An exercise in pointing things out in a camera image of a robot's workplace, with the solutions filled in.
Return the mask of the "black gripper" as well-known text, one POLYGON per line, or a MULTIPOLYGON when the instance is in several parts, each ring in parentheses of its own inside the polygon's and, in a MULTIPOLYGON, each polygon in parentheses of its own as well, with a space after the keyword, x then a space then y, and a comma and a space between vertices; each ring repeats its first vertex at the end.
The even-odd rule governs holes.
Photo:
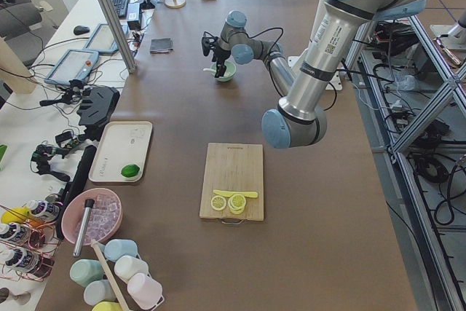
MULTIPOLYGON (((210 34, 209 32, 204 32, 201 38, 202 53, 205 57, 209 56, 210 53, 213 54, 212 61, 216 62, 223 55, 223 49, 219 44, 219 37, 210 34)), ((226 65, 222 62, 216 63, 216 72, 215 78, 223 77, 226 72, 226 65)))

